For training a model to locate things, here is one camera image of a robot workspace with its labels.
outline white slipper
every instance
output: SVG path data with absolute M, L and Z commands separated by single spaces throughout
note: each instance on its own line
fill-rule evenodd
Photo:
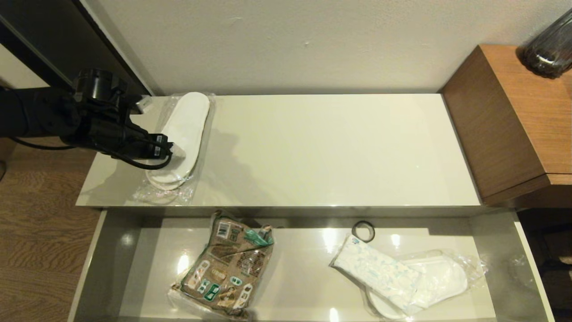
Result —
M 401 310 L 390 300 L 376 294 L 371 288 L 367 289 L 370 303 L 388 319 L 404 319 L 467 290 L 465 271 L 448 256 L 407 260 L 402 263 L 421 273 L 421 278 L 416 284 L 417 291 L 412 298 L 412 305 Z
M 184 153 L 175 152 L 171 162 L 162 169 L 145 171 L 153 186 L 173 190 L 187 180 L 197 161 L 209 108 L 209 98 L 202 93 L 187 93 L 179 99 L 161 133 Z

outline white shelf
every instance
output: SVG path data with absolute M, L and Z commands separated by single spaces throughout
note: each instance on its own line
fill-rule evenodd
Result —
M 104 211 L 69 321 L 197 320 L 172 307 L 166 293 L 208 242 L 210 218 L 161 219 L 159 213 L 147 217 L 140 211 Z M 360 288 L 328 266 L 360 219 L 376 227 L 370 245 L 390 256 L 448 249 L 484 261 L 486 278 L 475 288 L 418 313 L 414 321 L 554 320 L 512 211 L 464 218 L 356 216 L 359 211 L 318 218 L 300 210 L 288 217 L 256 218 L 283 227 L 273 232 L 272 258 L 250 304 L 256 320 L 328 321 L 335 314 L 334 320 L 342 322 L 379 321 L 368 312 Z
M 143 170 L 98 154 L 77 205 L 480 205 L 439 94 L 219 96 L 205 140 L 191 200 L 136 200 Z

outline roll of tape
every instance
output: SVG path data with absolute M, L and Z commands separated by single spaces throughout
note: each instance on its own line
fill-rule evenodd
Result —
M 367 239 L 363 239 L 362 237 L 358 236 L 357 229 L 362 228 L 362 227 L 366 227 L 367 230 L 370 231 L 370 236 Z M 368 243 L 368 242 L 371 242 L 372 240 L 374 240 L 375 229 L 374 229 L 374 226 L 370 222 L 365 221 L 365 220 L 360 220 L 352 227 L 352 235 L 354 235 L 355 237 L 357 237 L 361 241 Z

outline snack bag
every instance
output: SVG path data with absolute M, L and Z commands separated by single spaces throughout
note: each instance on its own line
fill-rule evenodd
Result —
M 177 299 L 186 299 L 193 313 L 248 320 L 245 308 L 254 297 L 273 244 L 272 227 L 267 225 L 256 232 L 217 212 L 207 247 L 172 285 L 169 297 L 179 304 Z

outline wooden side table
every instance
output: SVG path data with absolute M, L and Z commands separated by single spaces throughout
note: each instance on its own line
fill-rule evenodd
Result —
M 572 75 L 534 75 L 515 46 L 479 45 L 442 89 L 487 205 L 572 207 Z

